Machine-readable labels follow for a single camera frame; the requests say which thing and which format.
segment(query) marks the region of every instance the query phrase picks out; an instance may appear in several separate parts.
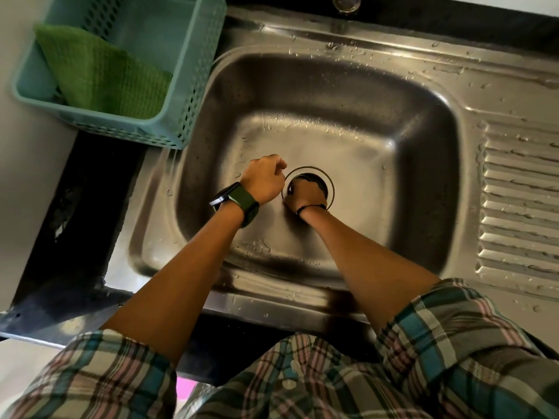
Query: fist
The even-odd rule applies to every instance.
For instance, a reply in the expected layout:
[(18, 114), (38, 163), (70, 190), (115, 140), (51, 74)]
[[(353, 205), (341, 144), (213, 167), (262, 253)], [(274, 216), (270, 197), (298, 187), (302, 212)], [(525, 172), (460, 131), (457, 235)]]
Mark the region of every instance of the fist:
[(294, 213), (301, 207), (308, 205), (327, 205), (326, 197), (316, 182), (306, 179), (296, 179), (293, 181), (293, 194), (285, 197), (283, 203)]
[(287, 163), (277, 154), (251, 160), (241, 176), (241, 185), (260, 205), (264, 205), (282, 192), (285, 185), (282, 170), (286, 167)]

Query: green sponge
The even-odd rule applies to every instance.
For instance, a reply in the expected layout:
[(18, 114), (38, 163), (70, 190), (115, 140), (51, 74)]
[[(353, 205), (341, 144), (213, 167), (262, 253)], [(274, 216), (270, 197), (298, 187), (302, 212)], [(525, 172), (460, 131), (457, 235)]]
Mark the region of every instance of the green sponge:
[(169, 72), (83, 29), (38, 24), (35, 35), (70, 106), (136, 119), (161, 111)]

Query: kitchen counter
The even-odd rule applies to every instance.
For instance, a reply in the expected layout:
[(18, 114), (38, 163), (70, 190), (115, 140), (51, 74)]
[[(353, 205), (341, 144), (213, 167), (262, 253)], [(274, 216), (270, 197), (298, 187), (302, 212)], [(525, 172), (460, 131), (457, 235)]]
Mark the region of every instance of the kitchen counter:
[[(254, 1), (228, 0), (241, 4)], [(402, 0), (367, 1), (373, 4), (364, 4), (355, 18), (438, 33), (443, 35), (441, 39), (447, 35), (559, 54), (556, 19), (446, 0), (403, 1), (408, 2), (405, 11), (397, 7)], [(297, 0), (270, 0), (270, 4), (298, 8)], [(323, 11), (313, 13), (336, 14), (329, 3)], [(475, 23), (488, 15), (498, 20), (483, 27)], [(0, 316), (0, 335), (63, 346), (80, 332), (97, 329), (129, 299), (131, 293), (108, 289), (103, 278), (145, 150), (130, 142), (78, 135), (13, 307)], [(357, 327), (354, 333), (361, 335), (362, 329)], [(178, 372), (221, 384), (288, 334), (289, 331), (203, 313)], [(337, 341), (335, 333), (328, 339), (348, 355), (362, 360), (374, 358), (370, 345), (348, 346), (343, 340)]]

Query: smartwatch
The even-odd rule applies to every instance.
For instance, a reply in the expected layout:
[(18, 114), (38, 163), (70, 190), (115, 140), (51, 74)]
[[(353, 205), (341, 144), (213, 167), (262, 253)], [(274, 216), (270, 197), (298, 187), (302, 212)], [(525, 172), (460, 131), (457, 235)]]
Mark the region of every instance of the smartwatch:
[(213, 200), (210, 202), (210, 206), (217, 211), (221, 203), (226, 202), (227, 200), (237, 203), (241, 209), (243, 209), (245, 218), (241, 228), (244, 228), (251, 223), (258, 214), (260, 204), (247, 190), (243, 188), (240, 182), (235, 182), (233, 185), (221, 190), (215, 197), (213, 197)]

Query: teal plastic basket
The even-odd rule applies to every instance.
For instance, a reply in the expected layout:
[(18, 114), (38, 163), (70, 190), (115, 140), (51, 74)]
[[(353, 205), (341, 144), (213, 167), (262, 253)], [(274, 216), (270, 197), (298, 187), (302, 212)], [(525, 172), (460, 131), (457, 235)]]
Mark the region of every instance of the teal plastic basket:
[(88, 132), (184, 148), (196, 121), (225, 20), (225, 0), (53, 0), (45, 23), (81, 27), (173, 74), (165, 103), (151, 119), (70, 107), (36, 41), (17, 72), (13, 92)]

